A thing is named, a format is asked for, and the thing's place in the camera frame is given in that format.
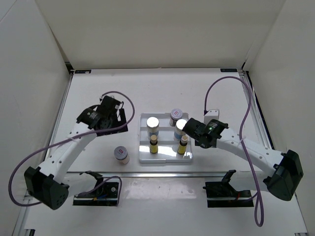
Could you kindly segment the white-lid spice jar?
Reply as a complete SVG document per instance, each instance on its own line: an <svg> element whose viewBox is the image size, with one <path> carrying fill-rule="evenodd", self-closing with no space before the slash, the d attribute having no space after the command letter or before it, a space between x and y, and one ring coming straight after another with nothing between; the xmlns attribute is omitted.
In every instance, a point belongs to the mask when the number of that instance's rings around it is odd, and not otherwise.
<svg viewBox="0 0 315 236"><path fill-rule="evenodd" d="M127 164L130 160L128 151L124 146L116 147L114 150L114 156L122 165Z"/></svg>
<svg viewBox="0 0 315 236"><path fill-rule="evenodd" d="M170 113L170 121L169 121L169 124L171 126L175 126L176 125L176 122L178 120L180 120L181 118L183 117L183 112L182 110L178 109L178 108L175 108L171 111Z"/></svg>

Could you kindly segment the silver-lid shaker bottle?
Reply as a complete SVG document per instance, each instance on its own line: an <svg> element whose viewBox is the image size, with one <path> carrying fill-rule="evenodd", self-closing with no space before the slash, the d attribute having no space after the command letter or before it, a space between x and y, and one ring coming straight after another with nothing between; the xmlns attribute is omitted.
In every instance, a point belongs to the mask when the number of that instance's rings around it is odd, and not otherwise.
<svg viewBox="0 0 315 236"><path fill-rule="evenodd" d="M187 121L185 119L180 119L175 124L175 130L174 130L174 139L175 140L181 140L182 136L185 135L185 132L183 131L184 126L186 125Z"/></svg>
<svg viewBox="0 0 315 236"><path fill-rule="evenodd" d="M146 121L147 133L150 138L152 135L159 134L159 119L156 117L149 117Z"/></svg>

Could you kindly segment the yellow cork-top bottle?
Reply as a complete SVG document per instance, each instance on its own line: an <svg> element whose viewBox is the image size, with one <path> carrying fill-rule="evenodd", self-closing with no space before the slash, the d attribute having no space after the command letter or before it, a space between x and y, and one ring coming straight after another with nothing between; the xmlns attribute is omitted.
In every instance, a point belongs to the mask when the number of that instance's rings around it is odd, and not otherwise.
<svg viewBox="0 0 315 236"><path fill-rule="evenodd" d="M158 138L156 135L150 137L150 153L158 152Z"/></svg>
<svg viewBox="0 0 315 236"><path fill-rule="evenodd" d="M183 135L180 139L177 153L180 155L184 155L186 152L187 145L188 145L188 137L186 135Z"/></svg>

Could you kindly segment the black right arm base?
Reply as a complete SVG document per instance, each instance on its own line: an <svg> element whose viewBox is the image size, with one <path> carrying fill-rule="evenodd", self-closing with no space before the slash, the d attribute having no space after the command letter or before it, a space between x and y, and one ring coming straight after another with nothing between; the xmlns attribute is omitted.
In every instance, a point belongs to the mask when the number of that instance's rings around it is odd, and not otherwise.
<svg viewBox="0 0 315 236"><path fill-rule="evenodd" d="M229 183L205 182L208 208L253 207L250 190L235 190Z"/></svg>

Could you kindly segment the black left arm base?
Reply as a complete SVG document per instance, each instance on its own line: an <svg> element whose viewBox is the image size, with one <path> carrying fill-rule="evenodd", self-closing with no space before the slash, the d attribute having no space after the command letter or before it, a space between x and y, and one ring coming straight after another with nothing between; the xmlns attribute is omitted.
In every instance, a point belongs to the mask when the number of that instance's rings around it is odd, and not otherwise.
<svg viewBox="0 0 315 236"><path fill-rule="evenodd" d="M74 196L74 206L93 206L93 207L116 207L120 202L122 179L119 176L104 178L103 175L92 171L86 171L85 174L93 176L96 179L95 188L91 193Z"/></svg>

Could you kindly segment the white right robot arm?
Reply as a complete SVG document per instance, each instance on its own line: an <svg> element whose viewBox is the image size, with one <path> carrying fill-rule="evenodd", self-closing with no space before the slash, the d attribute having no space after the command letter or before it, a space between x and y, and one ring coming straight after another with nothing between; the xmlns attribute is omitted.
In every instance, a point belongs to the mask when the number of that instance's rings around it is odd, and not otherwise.
<svg viewBox="0 0 315 236"><path fill-rule="evenodd" d="M269 149L251 140L244 139L244 151L240 135L227 123L212 119L208 124L190 118L183 131L193 138L201 148L219 148L231 152L244 160L249 154L250 162L260 168L266 177L263 183L276 198L290 201L304 175L299 155L288 150L286 153Z"/></svg>

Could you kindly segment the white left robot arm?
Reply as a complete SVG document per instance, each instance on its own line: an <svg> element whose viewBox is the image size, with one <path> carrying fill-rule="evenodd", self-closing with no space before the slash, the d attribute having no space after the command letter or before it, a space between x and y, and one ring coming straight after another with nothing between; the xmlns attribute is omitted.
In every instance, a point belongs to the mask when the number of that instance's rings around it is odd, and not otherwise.
<svg viewBox="0 0 315 236"><path fill-rule="evenodd" d="M76 119L67 140L60 142L38 167L24 173L29 194L52 210L60 208L68 197L104 195L102 175L85 171L70 178L66 173L86 146L96 137L127 132L124 103L105 95L100 104L86 108Z"/></svg>

